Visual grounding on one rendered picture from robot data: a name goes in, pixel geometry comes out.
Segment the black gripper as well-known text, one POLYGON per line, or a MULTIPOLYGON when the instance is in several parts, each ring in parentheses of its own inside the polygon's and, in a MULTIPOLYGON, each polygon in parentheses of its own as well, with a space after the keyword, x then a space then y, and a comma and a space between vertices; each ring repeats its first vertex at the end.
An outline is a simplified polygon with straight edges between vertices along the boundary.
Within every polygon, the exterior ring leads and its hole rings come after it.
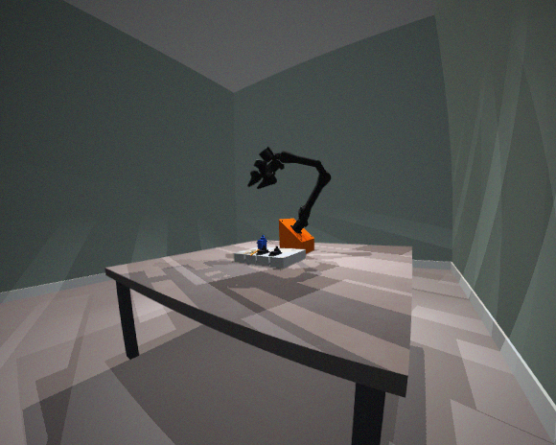
POLYGON ((266 187, 268 185, 275 184, 277 182, 275 172, 276 172, 275 169, 271 165, 269 165, 269 168, 266 172, 264 172, 264 170, 260 171, 260 173, 252 171, 250 173, 251 179, 249 180, 247 186, 249 187, 249 186, 259 182, 259 180, 261 180, 261 178, 263 178, 263 180, 257 186, 257 189, 266 187))

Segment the blue micro servo with orange cable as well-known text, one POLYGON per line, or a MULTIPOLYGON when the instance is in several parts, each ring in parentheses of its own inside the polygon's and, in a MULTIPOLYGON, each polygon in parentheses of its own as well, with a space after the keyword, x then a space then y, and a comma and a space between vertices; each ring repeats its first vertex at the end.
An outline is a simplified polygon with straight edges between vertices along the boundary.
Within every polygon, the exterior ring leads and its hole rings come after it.
MULTIPOLYGON (((262 235, 261 240, 257 240, 257 243, 256 243, 256 244, 258 244, 258 250, 262 250, 262 247, 266 246, 266 242, 267 242, 266 237, 264 237, 264 235, 262 235)), ((255 252, 257 252, 258 250, 256 250, 255 252)), ((255 252, 253 252, 249 256, 253 255, 255 252)))

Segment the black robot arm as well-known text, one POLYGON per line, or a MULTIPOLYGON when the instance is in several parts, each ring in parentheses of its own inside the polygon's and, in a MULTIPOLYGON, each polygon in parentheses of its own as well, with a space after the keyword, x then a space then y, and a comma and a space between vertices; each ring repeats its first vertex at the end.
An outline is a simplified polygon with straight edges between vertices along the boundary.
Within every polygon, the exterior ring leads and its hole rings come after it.
POLYGON ((320 192, 322 191, 321 189, 324 186, 326 186, 331 180, 331 175, 327 171, 325 171, 321 162, 318 159, 312 159, 304 156, 295 155, 287 151, 274 153, 269 147, 267 147, 264 151, 261 151, 259 153, 259 156, 263 158, 263 161, 256 160, 253 165, 254 167, 259 169, 258 170, 259 172, 262 170, 266 172, 269 168, 269 165, 271 165, 276 172, 278 171, 279 168, 280 170, 283 170, 285 169, 285 167, 284 164, 282 163, 298 163, 298 164, 312 166, 317 169, 319 173, 317 178, 317 184, 315 185, 313 192, 311 193, 306 204, 304 206, 301 205, 300 209, 298 210, 299 220, 297 220, 294 225, 291 225, 291 228, 296 233, 302 233, 301 230, 304 227, 308 226, 308 218, 311 214, 312 207, 316 199, 318 198, 320 192), (269 163, 269 165, 266 165, 267 162, 269 162, 271 159, 272 161, 269 163))

